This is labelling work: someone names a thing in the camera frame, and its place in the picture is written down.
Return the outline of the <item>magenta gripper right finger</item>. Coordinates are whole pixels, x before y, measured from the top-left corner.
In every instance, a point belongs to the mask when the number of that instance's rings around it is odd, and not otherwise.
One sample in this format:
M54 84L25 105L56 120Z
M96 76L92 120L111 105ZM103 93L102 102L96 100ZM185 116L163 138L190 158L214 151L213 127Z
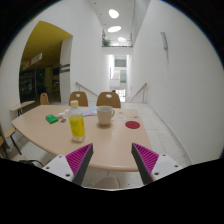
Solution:
M157 154L137 143L132 144L131 153L144 185L182 169L182 166L167 154Z

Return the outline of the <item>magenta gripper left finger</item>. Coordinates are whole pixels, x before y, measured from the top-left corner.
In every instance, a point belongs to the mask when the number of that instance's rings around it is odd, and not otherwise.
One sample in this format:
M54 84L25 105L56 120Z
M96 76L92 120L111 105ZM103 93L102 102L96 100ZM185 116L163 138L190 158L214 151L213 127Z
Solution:
M81 185L92 155L93 144L87 144L66 156L56 156L43 170Z

